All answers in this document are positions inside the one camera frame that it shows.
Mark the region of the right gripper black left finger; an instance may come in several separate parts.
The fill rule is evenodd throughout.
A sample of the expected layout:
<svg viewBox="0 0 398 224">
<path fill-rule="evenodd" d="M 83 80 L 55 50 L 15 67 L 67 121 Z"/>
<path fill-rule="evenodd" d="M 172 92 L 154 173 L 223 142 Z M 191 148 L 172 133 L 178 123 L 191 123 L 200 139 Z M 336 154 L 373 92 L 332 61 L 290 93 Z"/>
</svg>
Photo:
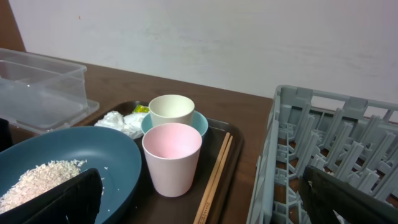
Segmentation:
<svg viewBox="0 0 398 224">
<path fill-rule="evenodd" d="M 90 168 L 1 214 L 1 224 L 94 223 L 100 212 L 102 191 L 99 171 Z"/>
</svg>

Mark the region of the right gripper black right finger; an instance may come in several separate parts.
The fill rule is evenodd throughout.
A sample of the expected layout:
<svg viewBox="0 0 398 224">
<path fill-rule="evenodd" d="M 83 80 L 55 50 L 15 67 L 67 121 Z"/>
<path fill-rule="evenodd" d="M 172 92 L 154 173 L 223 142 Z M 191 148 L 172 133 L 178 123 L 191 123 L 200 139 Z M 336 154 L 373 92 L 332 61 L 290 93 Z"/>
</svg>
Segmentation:
<svg viewBox="0 0 398 224">
<path fill-rule="evenodd" d="M 314 166 L 299 177 L 298 192 L 312 223 L 397 223 L 397 209 Z"/>
</svg>

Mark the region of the pile of white rice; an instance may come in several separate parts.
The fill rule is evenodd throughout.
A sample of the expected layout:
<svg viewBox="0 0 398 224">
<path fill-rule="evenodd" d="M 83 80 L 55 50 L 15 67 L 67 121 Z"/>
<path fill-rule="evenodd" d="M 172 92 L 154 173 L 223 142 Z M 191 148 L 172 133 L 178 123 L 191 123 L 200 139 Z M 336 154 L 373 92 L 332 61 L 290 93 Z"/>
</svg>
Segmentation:
<svg viewBox="0 0 398 224">
<path fill-rule="evenodd" d="M 1 213 L 49 191 L 50 189 L 77 176 L 83 164 L 88 161 L 50 161 L 25 171 L 16 184 L 1 196 Z"/>
</svg>

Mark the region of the dark blue plate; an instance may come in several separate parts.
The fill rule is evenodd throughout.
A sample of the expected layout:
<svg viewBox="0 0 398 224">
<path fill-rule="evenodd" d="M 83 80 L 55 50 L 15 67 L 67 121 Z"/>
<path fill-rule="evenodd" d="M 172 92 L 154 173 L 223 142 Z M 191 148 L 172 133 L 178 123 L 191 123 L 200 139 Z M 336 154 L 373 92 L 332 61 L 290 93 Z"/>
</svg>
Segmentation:
<svg viewBox="0 0 398 224">
<path fill-rule="evenodd" d="M 137 144 L 124 133 L 97 126 L 68 128 L 22 141 L 1 152 L 1 193 L 27 170 L 50 161 L 84 161 L 103 179 L 97 223 L 117 223 L 136 190 L 142 158 Z"/>
</svg>

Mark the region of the white tissue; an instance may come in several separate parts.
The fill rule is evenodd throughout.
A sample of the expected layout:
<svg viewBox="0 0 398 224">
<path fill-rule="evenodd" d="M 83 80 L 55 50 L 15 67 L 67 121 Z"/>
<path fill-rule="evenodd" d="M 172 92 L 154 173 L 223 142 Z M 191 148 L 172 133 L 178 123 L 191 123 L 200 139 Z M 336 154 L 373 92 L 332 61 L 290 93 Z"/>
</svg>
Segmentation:
<svg viewBox="0 0 398 224">
<path fill-rule="evenodd" d="M 138 139 L 143 136 L 141 124 L 148 113 L 131 113 L 123 116 L 117 111 L 110 111 L 104 117 L 98 120 L 94 126 L 115 129 L 120 131 L 131 139 Z"/>
</svg>

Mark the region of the pink cup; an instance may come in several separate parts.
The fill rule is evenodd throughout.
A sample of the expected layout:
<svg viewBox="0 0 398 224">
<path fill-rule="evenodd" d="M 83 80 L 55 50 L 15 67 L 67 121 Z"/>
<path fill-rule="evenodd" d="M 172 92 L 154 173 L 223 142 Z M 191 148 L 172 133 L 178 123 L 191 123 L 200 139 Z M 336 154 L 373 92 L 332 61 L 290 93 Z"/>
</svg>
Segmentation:
<svg viewBox="0 0 398 224">
<path fill-rule="evenodd" d="M 179 197 L 190 190 L 202 142 L 195 128 L 181 123 L 161 124 L 145 133 L 144 155 L 159 194 Z"/>
</svg>

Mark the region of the yellow green snack wrapper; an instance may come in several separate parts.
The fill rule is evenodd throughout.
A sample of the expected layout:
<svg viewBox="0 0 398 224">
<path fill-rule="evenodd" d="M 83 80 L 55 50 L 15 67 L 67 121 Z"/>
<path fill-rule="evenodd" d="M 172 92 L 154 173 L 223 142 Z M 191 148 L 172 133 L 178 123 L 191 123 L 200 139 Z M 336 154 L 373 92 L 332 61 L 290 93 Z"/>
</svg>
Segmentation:
<svg viewBox="0 0 398 224">
<path fill-rule="evenodd" d="M 149 113 L 150 109 L 147 106 L 137 105 L 132 113 Z"/>
</svg>

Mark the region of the cream white cup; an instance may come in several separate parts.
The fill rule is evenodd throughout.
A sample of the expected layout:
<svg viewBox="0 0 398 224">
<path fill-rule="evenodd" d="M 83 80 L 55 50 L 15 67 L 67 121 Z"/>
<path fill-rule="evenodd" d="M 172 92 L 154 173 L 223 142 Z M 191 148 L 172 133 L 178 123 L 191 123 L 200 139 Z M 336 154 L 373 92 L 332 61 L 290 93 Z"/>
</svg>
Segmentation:
<svg viewBox="0 0 398 224">
<path fill-rule="evenodd" d="M 149 103 L 150 118 L 153 126 L 165 123 L 182 123 L 191 126 L 194 102 L 182 95 L 162 95 Z"/>
</svg>

